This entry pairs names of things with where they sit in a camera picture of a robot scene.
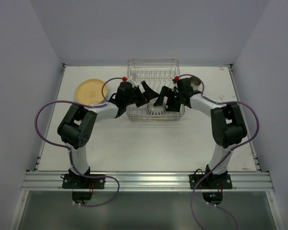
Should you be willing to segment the white brown mug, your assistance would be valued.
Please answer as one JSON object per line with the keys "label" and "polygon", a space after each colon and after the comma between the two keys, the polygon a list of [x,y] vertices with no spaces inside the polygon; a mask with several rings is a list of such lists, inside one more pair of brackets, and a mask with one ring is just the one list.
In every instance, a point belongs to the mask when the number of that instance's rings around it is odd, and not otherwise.
{"label": "white brown mug", "polygon": [[198,91],[202,85],[201,79],[196,76],[191,76],[189,80],[193,91]]}

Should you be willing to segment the white blue striped bowl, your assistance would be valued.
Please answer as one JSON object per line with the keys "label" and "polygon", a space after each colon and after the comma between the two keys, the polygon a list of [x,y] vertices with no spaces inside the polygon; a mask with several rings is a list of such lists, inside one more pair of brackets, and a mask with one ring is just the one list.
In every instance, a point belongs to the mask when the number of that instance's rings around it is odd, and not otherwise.
{"label": "white blue striped bowl", "polygon": [[148,115],[163,115],[166,112],[166,104],[162,103],[161,106],[154,106],[155,101],[150,102],[146,106]]}

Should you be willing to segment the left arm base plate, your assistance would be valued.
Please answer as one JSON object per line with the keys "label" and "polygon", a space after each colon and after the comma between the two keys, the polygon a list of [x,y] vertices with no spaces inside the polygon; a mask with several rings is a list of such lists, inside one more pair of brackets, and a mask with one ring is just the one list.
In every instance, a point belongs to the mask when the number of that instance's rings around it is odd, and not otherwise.
{"label": "left arm base plate", "polygon": [[91,200],[94,189],[104,189],[105,179],[90,179],[80,175],[76,175],[71,170],[62,174],[61,179],[63,189],[88,189],[88,192],[72,192],[72,200],[85,204]]}

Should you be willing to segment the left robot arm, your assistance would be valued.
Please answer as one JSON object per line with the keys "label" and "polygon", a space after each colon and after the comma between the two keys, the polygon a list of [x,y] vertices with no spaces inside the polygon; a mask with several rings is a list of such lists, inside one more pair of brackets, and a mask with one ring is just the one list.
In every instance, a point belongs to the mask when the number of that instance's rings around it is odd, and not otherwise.
{"label": "left robot arm", "polygon": [[135,104],[140,107],[159,96],[145,81],[142,81],[141,85],[144,91],[129,81],[121,82],[117,91],[102,106],[90,108],[78,103],[70,106],[57,130],[69,152],[70,172],[89,177],[90,167],[86,158],[86,144],[96,122],[118,118],[126,112],[127,106]]}

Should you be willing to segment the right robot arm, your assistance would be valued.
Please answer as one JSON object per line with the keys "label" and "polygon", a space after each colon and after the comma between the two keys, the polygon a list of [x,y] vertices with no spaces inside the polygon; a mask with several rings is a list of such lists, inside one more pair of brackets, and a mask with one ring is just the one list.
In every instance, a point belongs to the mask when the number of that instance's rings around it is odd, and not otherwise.
{"label": "right robot arm", "polygon": [[237,102],[219,103],[204,96],[204,83],[192,75],[176,76],[174,87],[162,87],[154,103],[161,106],[166,99],[166,110],[177,112],[186,106],[203,113],[211,119],[212,136],[216,143],[213,156],[207,165],[206,173],[224,175],[228,172],[231,148],[241,143],[247,129]]}

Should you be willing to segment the yellow plate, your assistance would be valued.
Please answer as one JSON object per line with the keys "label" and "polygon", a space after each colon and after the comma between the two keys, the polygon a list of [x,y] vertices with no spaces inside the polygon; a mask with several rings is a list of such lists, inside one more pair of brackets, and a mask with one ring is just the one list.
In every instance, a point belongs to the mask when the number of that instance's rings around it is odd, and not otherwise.
{"label": "yellow plate", "polygon": [[80,83],[74,93],[76,102],[89,105],[90,102],[98,101],[100,104],[105,102],[103,96],[108,95],[108,87],[103,86],[104,82],[100,79],[89,79]]}

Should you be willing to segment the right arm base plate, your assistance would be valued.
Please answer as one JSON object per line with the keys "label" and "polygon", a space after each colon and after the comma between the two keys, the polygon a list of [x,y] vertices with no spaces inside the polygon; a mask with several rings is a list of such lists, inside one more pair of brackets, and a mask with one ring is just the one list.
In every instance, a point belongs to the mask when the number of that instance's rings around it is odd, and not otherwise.
{"label": "right arm base plate", "polygon": [[[195,185],[210,172],[208,166],[205,171],[197,169],[194,173],[189,174],[190,188],[193,189]],[[224,190],[232,189],[232,181],[228,172],[222,174],[210,174],[207,178],[202,180],[197,189],[202,190],[216,190],[216,192],[202,192],[203,199],[213,205],[219,205],[223,200]]]}

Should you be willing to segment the clear glass cup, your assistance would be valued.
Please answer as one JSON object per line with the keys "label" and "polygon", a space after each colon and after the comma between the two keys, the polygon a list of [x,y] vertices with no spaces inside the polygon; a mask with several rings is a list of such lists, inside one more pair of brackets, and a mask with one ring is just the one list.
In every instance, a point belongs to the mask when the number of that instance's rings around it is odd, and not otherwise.
{"label": "clear glass cup", "polygon": [[93,101],[93,102],[89,103],[90,106],[95,106],[95,105],[99,105],[99,104],[100,104],[100,102],[98,102],[98,101]]}

